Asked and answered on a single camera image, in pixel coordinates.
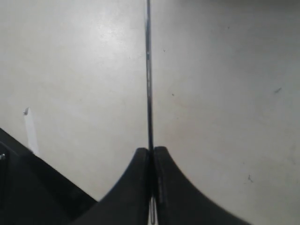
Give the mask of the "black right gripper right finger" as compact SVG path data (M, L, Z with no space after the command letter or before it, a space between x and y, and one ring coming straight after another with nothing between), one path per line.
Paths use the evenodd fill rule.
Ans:
M163 146L153 151L160 225L247 225L200 192Z

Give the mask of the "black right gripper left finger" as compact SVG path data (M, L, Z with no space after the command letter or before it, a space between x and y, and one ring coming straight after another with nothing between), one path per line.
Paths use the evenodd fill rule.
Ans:
M113 188L73 225L146 225L149 218L150 154L138 148Z

